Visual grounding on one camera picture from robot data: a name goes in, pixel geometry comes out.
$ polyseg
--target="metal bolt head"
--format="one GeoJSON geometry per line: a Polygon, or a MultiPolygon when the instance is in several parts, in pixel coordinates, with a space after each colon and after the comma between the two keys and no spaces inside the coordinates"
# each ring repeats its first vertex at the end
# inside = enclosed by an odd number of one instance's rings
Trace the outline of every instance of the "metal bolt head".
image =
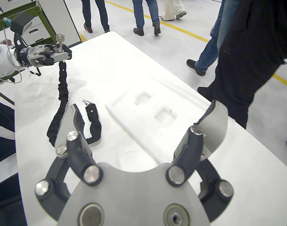
{"type": "Polygon", "coordinates": [[[79,133],[75,130],[70,131],[67,135],[67,140],[68,141],[74,141],[77,137],[79,136],[79,133]]]}
{"type": "Polygon", "coordinates": [[[168,171],[169,179],[177,185],[183,184],[185,181],[185,175],[180,167],[172,166],[168,171]]]}
{"type": "Polygon", "coordinates": [[[67,145],[66,144],[62,144],[56,149],[55,152],[57,153],[57,155],[63,155],[63,154],[66,153],[66,151],[67,151],[67,145]]]}
{"type": "Polygon", "coordinates": [[[164,212],[165,226],[190,226],[187,210],[179,204],[169,205],[164,212]]]}
{"type": "Polygon", "coordinates": [[[48,192],[48,189],[49,189],[49,182],[46,180],[42,180],[36,185],[35,193],[38,196],[43,196],[45,193],[48,192]]]}
{"type": "Polygon", "coordinates": [[[104,210],[96,203],[88,204],[79,213],[80,226],[102,226],[104,221],[104,210]]]}
{"type": "Polygon", "coordinates": [[[84,172],[84,180],[88,184],[95,183],[100,176],[99,168],[95,165],[88,167],[84,172]]]}
{"type": "Polygon", "coordinates": [[[190,127],[190,131],[195,134],[195,135],[203,135],[203,130],[201,129],[201,127],[199,125],[192,125],[190,127]]]}
{"type": "Polygon", "coordinates": [[[232,185],[226,180],[222,180],[220,182],[220,184],[219,184],[219,191],[225,197],[231,197],[233,195],[233,193],[234,193],[234,189],[233,189],[232,185]]]}

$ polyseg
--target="white cable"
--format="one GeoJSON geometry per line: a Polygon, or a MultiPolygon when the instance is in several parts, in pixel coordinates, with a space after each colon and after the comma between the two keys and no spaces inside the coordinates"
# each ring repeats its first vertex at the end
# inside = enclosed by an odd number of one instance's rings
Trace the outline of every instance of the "white cable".
{"type": "MultiPolygon", "coordinates": [[[[8,53],[10,54],[11,56],[11,52],[10,52],[10,47],[9,47],[9,44],[8,44],[8,40],[7,40],[7,36],[6,36],[6,28],[4,27],[4,37],[6,39],[6,44],[7,44],[7,47],[8,47],[8,51],[7,51],[7,57],[8,57],[8,53]]],[[[6,83],[10,83],[10,84],[18,84],[22,81],[22,75],[21,75],[21,72],[19,70],[17,70],[20,74],[20,81],[19,82],[9,82],[9,81],[5,81],[3,79],[0,78],[0,80],[6,82],[6,83]]]]}

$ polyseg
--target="yellow floor line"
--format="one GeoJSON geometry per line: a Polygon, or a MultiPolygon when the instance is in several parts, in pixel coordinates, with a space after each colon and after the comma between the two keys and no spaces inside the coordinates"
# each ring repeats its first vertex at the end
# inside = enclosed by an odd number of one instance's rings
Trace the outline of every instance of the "yellow floor line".
{"type": "MultiPolygon", "coordinates": [[[[109,4],[113,5],[113,6],[116,6],[116,7],[118,7],[118,8],[122,8],[122,9],[124,9],[124,10],[126,10],[126,11],[129,11],[129,12],[132,12],[132,13],[134,12],[132,9],[123,7],[123,6],[118,5],[118,4],[116,4],[116,3],[113,3],[113,2],[110,2],[110,1],[106,1],[106,0],[105,0],[105,2],[106,2],[106,3],[109,3],[109,4]]],[[[148,18],[148,19],[151,18],[150,16],[148,16],[148,15],[146,15],[146,14],[144,15],[144,17],[145,17],[145,18],[148,18]]],[[[172,24],[170,24],[170,23],[167,23],[167,22],[165,22],[165,21],[160,21],[160,23],[163,24],[163,25],[165,25],[165,26],[167,26],[167,27],[173,28],[173,29],[175,29],[175,30],[177,30],[177,31],[179,31],[179,32],[185,33],[185,34],[187,34],[187,35],[189,35],[189,36],[191,36],[191,37],[194,37],[194,38],[196,38],[196,39],[198,39],[198,40],[201,40],[201,41],[203,41],[203,42],[205,42],[205,43],[208,42],[207,39],[205,39],[205,38],[203,38],[203,37],[201,37],[201,36],[199,36],[199,35],[196,35],[196,34],[194,34],[194,33],[192,33],[192,32],[189,32],[189,31],[187,31],[187,30],[184,30],[184,29],[182,29],[182,28],[176,27],[176,26],[174,26],[174,25],[172,25],[172,24]]],[[[280,81],[281,83],[283,83],[284,85],[287,86],[287,80],[283,79],[282,77],[278,76],[277,74],[274,74],[273,77],[276,78],[278,81],[280,81]]]]}
{"type": "Polygon", "coordinates": [[[81,38],[82,42],[87,41],[87,39],[84,37],[84,35],[83,35],[83,34],[81,34],[81,33],[79,32],[79,35],[80,35],[80,38],[81,38]]]}
{"type": "Polygon", "coordinates": [[[283,79],[282,77],[278,76],[277,74],[274,74],[273,77],[276,78],[279,82],[282,82],[284,85],[287,86],[287,80],[283,79]]]}

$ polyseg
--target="white foam tray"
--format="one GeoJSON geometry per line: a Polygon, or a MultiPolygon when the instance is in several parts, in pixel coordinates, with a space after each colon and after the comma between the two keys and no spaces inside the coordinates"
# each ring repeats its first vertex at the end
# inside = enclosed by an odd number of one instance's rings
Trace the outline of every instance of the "white foam tray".
{"type": "Polygon", "coordinates": [[[185,132],[208,106],[180,87],[152,77],[106,104],[109,114],[158,163],[173,160],[185,132]]]}

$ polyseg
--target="workbench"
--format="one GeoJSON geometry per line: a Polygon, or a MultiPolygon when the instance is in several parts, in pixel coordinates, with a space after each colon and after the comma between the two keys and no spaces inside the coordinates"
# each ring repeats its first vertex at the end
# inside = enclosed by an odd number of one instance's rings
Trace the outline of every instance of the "workbench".
{"type": "MultiPolygon", "coordinates": [[[[102,125],[99,145],[92,147],[97,163],[106,162],[124,171],[145,171],[157,163],[109,115],[105,104],[146,76],[168,80],[206,101],[196,91],[114,32],[72,48],[67,60],[69,105],[76,103],[85,121],[85,137],[90,123],[83,99],[96,104],[102,125]],[[127,55],[109,53],[124,49],[127,55]]],[[[47,129],[59,107],[59,67],[42,67],[42,76],[22,73],[15,85],[16,152],[24,211],[29,226],[56,225],[35,197],[36,184],[45,178],[56,154],[48,142],[47,129]]],[[[222,145],[209,158],[221,178],[228,180],[234,197],[212,225],[286,225],[287,167],[263,144],[237,123],[228,129],[222,145]]],[[[70,193],[79,183],[71,171],[65,178],[70,193]]],[[[199,176],[191,184],[199,192],[199,176]]]]}

